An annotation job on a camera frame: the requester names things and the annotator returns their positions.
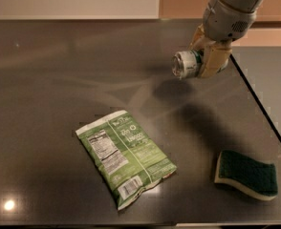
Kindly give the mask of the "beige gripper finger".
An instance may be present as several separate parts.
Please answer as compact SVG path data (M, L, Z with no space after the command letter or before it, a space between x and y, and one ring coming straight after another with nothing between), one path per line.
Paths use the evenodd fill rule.
M203 65L200 78L209 78L221 71L232 53L230 42L208 42L204 45Z
M193 34L193 38L188 48L190 50L201 51L210 47L211 40L205 36L204 25L201 24L197 27Z

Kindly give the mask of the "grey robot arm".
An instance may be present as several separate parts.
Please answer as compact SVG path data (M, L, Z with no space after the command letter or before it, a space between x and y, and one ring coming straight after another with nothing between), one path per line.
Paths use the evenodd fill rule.
M232 53L231 43L242 38L254 23L263 0L209 0L202 24L194 33L192 77L208 78L222 71Z

